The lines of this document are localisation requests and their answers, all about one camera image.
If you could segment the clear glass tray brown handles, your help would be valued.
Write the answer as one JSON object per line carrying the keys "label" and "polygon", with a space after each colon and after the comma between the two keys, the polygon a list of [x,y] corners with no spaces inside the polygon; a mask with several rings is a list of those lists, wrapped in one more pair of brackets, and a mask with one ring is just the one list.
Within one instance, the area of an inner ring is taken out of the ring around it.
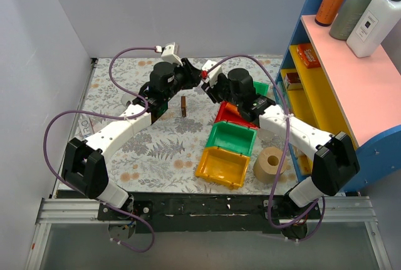
{"label": "clear glass tray brown handles", "polygon": [[174,97],[168,103],[167,111],[162,115],[161,119],[167,120],[171,118],[185,118],[187,116],[187,98],[186,96]]}

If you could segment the clear glass cup brown band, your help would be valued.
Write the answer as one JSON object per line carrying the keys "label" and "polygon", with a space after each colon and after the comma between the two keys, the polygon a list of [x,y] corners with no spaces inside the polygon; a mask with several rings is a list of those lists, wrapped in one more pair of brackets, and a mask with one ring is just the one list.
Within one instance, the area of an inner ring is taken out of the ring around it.
{"label": "clear glass cup brown band", "polygon": [[136,99],[136,96],[135,96],[135,95],[131,95],[131,94],[129,94],[129,93],[125,93],[125,94],[122,96],[122,99],[121,99],[122,105],[123,105],[124,107],[128,107],[129,105],[132,104],[132,102],[134,101],[134,99]]}

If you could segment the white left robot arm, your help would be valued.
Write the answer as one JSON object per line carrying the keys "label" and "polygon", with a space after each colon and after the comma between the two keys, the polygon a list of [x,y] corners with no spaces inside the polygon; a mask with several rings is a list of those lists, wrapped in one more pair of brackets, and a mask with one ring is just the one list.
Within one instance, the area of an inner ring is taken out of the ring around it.
{"label": "white left robot arm", "polygon": [[121,120],[84,140],[74,138],[68,142],[61,174],[64,181],[89,199],[110,204],[118,219],[128,219],[133,214],[133,204],[128,192],[109,179],[107,162],[136,133],[156,122],[179,91],[195,88],[200,82],[201,71],[186,58],[179,65],[156,63],[149,81],[127,106]]}

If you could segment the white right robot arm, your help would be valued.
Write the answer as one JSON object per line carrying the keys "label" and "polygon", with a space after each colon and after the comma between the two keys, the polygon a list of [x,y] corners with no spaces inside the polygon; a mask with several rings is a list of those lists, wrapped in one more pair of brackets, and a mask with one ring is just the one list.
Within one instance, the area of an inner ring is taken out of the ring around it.
{"label": "white right robot arm", "polygon": [[256,92],[248,70],[235,68],[201,72],[202,89],[214,103],[227,101],[237,107],[246,121],[276,135],[288,137],[313,162],[311,177],[288,191],[284,213],[298,218],[306,206],[322,195],[336,195],[360,171],[352,140],[345,132],[336,135],[319,130],[300,119],[286,115],[273,100]]}

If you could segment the orange toothpaste tube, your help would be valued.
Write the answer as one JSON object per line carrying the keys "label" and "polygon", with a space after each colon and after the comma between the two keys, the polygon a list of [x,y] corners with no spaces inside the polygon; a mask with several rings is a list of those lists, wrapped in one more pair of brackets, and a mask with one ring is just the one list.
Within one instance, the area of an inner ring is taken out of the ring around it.
{"label": "orange toothpaste tube", "polygon": [[226,103],[226,109],[227,109],[228,112],[230,112],[232,114],[240,115],[240,113],[239,113],[239,111],[237,109],[237,106],[235,106],[235,105],[233,105],[231,103],[228,103],[228,102]]}

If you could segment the packaged toothbrush on table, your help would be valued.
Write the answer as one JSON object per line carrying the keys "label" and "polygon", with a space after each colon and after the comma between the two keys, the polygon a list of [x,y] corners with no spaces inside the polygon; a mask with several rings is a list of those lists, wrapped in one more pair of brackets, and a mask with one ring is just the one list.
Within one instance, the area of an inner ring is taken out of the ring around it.
{"label": "packaged toothbrush on table", "polygon": [[94,134],[93,127],[89,118],[81,118],[78,120],[78,126],[83,138]]}

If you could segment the green plastic bin far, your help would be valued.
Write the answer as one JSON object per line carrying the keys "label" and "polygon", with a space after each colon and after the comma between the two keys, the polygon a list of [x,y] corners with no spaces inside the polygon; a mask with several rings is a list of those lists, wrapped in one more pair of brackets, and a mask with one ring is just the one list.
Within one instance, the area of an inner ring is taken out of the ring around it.
{"label": "green plastic bin far", "polygon": [[253,86],[256,90],[257,95],[262,95],[262,96],[267,96],[268,90],[269,90],[269,85],[266,83],[254,81]]}

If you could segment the green plastic bin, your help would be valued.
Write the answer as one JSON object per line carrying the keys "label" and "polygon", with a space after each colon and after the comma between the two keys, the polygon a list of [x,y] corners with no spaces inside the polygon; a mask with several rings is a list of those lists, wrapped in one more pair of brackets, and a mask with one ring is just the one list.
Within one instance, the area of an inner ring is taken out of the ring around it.
{"label": "green plastic bin", "polygon": [[267,96],[268,90],[269,90],[269,85],[266,83],[254,81],[253,86],[256,90],[257,95],[262,95],[262,96]]}
{"label": "green plastic bin", "polygon": [[250,157],[252,155],[257,131],[252,128],[229,122],[217,122],[213,125],[206,142],[206,148],[219,147]]}

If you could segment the red plastic bin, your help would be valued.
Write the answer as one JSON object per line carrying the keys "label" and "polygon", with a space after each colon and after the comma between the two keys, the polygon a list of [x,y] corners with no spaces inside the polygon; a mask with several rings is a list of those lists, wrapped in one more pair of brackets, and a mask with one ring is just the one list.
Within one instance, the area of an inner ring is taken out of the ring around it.
{"label": "red plastic bin", "polygon": [[233,123],[235,125],[239,125],[239,126],[243,126],[243,127],[247,127],[247,128],[252,128],[254,130],[258,129],[258,127],[255,124],[246,121],[245,119],[243,119],[243,117],[241,115],[235,115],[235,114],[228,112],[226,109],[226,103],[227,103],[226,101],[223,101],[220,104],[220,108],[217,113],[216,119],[214,120],[214,123],[228,122],[228,123]]}

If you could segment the green plastic bin near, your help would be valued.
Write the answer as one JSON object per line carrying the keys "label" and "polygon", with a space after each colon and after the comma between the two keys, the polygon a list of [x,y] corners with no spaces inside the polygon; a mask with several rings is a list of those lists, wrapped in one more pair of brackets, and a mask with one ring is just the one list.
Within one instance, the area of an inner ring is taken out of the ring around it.
{"label": "green plastic bin near", "polygon": [[206,148],[219,147],[250,157],[252,155],[257,131],[252,128],[229,122],[217,122],[213,125],[206,142]]}

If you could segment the red white small box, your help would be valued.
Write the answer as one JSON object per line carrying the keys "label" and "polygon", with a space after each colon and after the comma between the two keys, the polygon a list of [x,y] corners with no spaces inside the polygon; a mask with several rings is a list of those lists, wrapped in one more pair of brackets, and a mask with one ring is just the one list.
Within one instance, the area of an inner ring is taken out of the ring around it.
{"label": "red white small box", "polygon": [[289,72],[283,78],[283,84],[287,90],[299,90],[303,88],[297,72]]}

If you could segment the clear plastic cup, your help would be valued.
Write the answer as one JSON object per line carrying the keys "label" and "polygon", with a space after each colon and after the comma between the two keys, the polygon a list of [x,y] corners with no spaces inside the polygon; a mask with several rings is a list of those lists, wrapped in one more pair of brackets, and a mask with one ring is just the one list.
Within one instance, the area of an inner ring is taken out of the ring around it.
{"label": "clear plastic cup", "polygon": [[275,136],[275,134],[268,130],[265,130],[265,129],[258,130],[258,137],[264,142],[271,141],[274,138],[274,136]]}

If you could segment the orange soap box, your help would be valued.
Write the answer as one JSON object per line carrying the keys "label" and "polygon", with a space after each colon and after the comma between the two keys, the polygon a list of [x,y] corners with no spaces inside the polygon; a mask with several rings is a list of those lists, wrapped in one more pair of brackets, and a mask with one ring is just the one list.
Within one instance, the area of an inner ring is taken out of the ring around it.
{"label": "orange soap box", "polygon": [[318,68],[321,66],[311,43],[298,44],[296,50],[307,68]]}

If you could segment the blue shelf unit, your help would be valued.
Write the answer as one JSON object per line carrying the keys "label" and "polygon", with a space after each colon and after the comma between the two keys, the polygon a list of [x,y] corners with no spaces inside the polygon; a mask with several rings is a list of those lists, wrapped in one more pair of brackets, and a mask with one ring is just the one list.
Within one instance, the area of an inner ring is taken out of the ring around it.
{"label": "blue shelf unit", "polygon": [[[303,85],[285,93],[290,109],[302,121],[331,133],[351,136],[359,173],[344,186],[361,191],[400,169],[400,73],[382,47],[358,58],[329,27],[315,23],[322,0],[306,0],[277,76],[297,72]],[[298,44],[311,43],[320,62],[307,68]]]}

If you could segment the yellow plastic bin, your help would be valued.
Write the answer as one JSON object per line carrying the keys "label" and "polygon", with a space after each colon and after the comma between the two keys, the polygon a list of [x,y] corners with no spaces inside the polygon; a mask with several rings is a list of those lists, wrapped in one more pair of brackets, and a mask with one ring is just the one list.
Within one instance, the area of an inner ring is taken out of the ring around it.
{"label": "yellow plastic bin", "polygon": [[250,157],[221,147],[204,149],[195,176],[208,182],[238,189],[244,185]]}

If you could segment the toilet paper roll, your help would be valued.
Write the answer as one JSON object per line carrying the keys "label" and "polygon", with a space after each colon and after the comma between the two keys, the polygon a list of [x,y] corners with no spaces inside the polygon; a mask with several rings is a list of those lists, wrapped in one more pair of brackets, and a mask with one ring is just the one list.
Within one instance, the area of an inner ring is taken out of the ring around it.
{"label": "toilet paper roll", "polygon": [[263,184],[272,184],[278,170],[278,165],[283,151],[276,147],[268,147],[258,155],[253,173],[258,181]]}

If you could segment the grey pump bottle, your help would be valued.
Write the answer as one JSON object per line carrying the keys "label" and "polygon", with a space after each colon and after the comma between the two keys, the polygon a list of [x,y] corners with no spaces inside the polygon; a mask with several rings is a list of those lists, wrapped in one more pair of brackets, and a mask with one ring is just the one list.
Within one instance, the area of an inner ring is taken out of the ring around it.
{"label": "grey pump bottle", "polygon": [[346,0],[335,18],[329,35],[346,41],[372,0]]}

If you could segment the white square bottle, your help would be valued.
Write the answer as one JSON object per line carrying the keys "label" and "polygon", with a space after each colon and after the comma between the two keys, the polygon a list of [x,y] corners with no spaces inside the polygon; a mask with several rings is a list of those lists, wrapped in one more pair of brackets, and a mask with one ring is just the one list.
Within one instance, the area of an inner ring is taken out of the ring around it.
{"label": "white square bottle", "polygon": [[346,44],[358,58],[371,56],[400,21],[400,0],[371,0]]}

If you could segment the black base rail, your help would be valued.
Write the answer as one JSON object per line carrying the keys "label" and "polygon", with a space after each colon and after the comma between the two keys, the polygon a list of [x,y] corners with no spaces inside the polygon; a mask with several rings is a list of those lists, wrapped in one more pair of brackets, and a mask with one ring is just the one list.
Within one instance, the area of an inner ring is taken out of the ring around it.
{"label": "black base rail", "polygon": [[273,224],[301,215],[283,195],[133,192],[123,209],[146,220],[155,232],[239,232],[274,234]]}

